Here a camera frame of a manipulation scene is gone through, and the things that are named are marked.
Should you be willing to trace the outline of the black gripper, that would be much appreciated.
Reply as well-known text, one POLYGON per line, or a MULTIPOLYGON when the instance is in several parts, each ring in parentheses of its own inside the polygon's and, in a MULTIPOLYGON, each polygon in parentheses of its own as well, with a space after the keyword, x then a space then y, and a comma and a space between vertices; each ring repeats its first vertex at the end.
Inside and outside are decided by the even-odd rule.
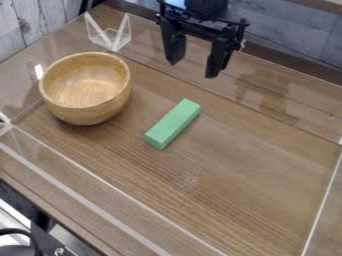
MULTIPOLYGON (((206 77, 212 79, 226 69, 234 50, 245 47, 245 31, 250 26, 249 20, 235 14, 230 8, 230 0, 156 0, 159 14, 174 21, 194 26, 203 37, 214 38, 223 33, 228 36, 218 37, 212 41, 207 58, 206 77)), ((186 35, 179 23, 160 18, 164 55, 168 63, 175 65, 186 55, 186 35)))

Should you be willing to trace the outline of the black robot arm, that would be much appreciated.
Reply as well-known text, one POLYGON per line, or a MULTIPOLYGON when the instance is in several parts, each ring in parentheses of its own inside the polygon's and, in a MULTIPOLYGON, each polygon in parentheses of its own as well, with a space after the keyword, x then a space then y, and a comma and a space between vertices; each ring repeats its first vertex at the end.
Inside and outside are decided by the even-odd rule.
POLYGON ((187 35, 211 43, 206 74, 215 78, 226 69, 235 51, 245 47, 246 18, 228 10, 228 0, 156 0, 164 55, 175 65, 186 56, 187 35))

